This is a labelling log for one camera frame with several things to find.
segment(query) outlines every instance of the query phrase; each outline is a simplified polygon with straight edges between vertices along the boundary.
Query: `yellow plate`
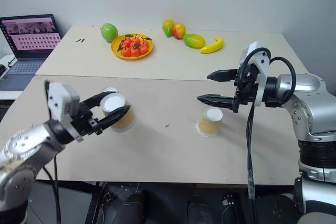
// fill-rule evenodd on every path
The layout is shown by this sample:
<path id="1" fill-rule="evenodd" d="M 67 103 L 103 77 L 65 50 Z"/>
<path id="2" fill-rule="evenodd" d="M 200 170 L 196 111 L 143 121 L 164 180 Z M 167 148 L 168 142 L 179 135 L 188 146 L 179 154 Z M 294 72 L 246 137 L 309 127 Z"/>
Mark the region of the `yellow plate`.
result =
<path id="1" fill-rule="evenodd" d="M 138 37 L 141 37 L 143 39 L 148 38 L 148 36 L 144 35 L 144 34 L 131 34 L 131 35 L 136 36 L 137 38 Z M 121 50 L 118 52 L 118 48 L 119 48 L 119 45 L 121 43 L 121 40 L 125 39 L 125 36 L 126 36 L 126 34 L 118 36 L 111 43 L 112 52 L 116 56 L 118 56 L 120 59 L 123 59 L 123 60 L 139 60 L 139 59 L 142 59 L 142 58 L 146 57 L 147 55 L 149 55 L 154 48 L 154 42 L 152 40 L 147 40 L 148 44 L 149 44 L 149 48 L 148 48 L 148 52 L 146 54 L 139 55 L 138 57 L 124 57 L 121 53 Z"/>

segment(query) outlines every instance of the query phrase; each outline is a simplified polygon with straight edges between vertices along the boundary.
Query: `white wall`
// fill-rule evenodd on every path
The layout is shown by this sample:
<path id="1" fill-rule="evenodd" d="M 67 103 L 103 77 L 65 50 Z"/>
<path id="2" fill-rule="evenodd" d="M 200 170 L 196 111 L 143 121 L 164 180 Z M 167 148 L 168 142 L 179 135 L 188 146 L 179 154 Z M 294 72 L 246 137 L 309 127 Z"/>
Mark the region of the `white wall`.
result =
<path id="1" fill-rule="evenodd" d="M 335 0 L 1 0 L 0 15 L 53 13 L 71 25 L 159 27 L 165 18 L 190 29 L 283 32 L 302 62 L 336 93 Z M 10 52 L 1 36 L 0 55 Z"/>

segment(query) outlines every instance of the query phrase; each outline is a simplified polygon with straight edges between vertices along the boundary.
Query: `yellow banana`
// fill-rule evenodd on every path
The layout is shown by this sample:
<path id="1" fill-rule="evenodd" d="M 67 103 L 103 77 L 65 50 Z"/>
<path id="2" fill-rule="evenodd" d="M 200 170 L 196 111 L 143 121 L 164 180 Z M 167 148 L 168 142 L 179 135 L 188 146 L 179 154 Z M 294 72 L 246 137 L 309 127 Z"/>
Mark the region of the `yellow banana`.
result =
<path id="1" fill-rule="evenodd" d="M 214 51 L 220 50 L 224 46 L 224 39 L 223 38 L 216 37 L 215 41 L 216 42 L 213 43 L 213 44 L 210 44 L 210 45 L 207 45 L 205 47 L 202 47 L 200 49 L 200 52 L 203 53 L 203 54 L 208 54 L 210 52 L 214 52 Z"/>

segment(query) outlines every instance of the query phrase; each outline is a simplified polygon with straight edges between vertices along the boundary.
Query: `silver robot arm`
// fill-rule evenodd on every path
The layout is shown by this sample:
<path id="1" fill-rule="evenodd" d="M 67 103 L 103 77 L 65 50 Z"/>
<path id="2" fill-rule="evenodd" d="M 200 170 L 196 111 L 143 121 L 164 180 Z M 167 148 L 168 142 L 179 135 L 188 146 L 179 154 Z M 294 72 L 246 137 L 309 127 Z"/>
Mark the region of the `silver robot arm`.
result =
<path id="1" fill-rule="evenodd" d="M 277 79 L 278 97 L 290 88 L 291 76 Z M 300 148 L 294 200 L 303 213 L 336 215 L 336 97 L 312 74 L 298 74 L 295 92 L 282 105 L 292 119 Z"/>
<path id="2" fill-rule="evenodd" d="M 336 97 L 327 92 L 321 78 L 298 74 L 294 93 L 284 102 L 291 89 L 292 76 L 268 77 L 269 62 L 272 62 L 269 50 L 258 43 L 251 44 L 243 52 L 239 69 L 219 70 L 208 76 L 215 81 L 234 80 L 235 96 L 206 94 L 197 99 L 235 113 L 239 105 L 248 102 L 259 106 L 262 101 L 266 107 L 285 108 L 300 147 L 302 177 L 295 181 L 294 201 L 303 214 L 321 212 L 336 216 Z"/>
<path id="3" fill-rule="evenodd" d="M 118 108 L 105 118 L 92 118 L 91 108 L 99 106 L 103 92 L 79 102 L 79 96 L 68 85 L 49 83 L 48 107 L 56 120 L 34 126 L 12 136 L 0 152 L 0 223 L 24 223 L 26 201 L 39 171 L 66 144 L 103 130 L 119 121 L 130 108 Z"/>

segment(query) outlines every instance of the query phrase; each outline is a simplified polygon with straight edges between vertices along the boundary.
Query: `paper cup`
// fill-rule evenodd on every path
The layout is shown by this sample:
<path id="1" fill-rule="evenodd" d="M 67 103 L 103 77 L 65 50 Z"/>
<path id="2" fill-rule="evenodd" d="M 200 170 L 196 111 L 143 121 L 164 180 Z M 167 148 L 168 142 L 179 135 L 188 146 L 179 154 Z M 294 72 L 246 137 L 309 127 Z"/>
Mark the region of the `paper cup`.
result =
<path id="1" fill-rule="evenodd" d="M 127 102 L 125 97 L 119 93 L 109 94 L 100 101 L 100 107 L 105 116 L 107 116 L 113 110 L 123 107 L 126 104 Z M 117 123 L 112 125 L 111 128 L 114 131 L 123 132 L 129 130 L 131 127 L 133 127 L 134 124 L 135 124 L 135 113 L 132 107 L 130 107 L 128 112 Z"/>
<path id="2" fill-rule="evenodd" d="M 206 137 L 215 137 L 221 129 L 221 120 L 223 113 L 215 107 L 207 108 L 201 118 L 196 123 L 199 134 Z"/>
<path id="3" fill-rule="evenodd" d="M 102 92 L 115 92 L 115 93 L 118 93 L 118 90 L 116 88 L 114 88 L 114 87 L 106 87 L 106 88 L 102 89 L 100 92 L 101 93 Z"/>

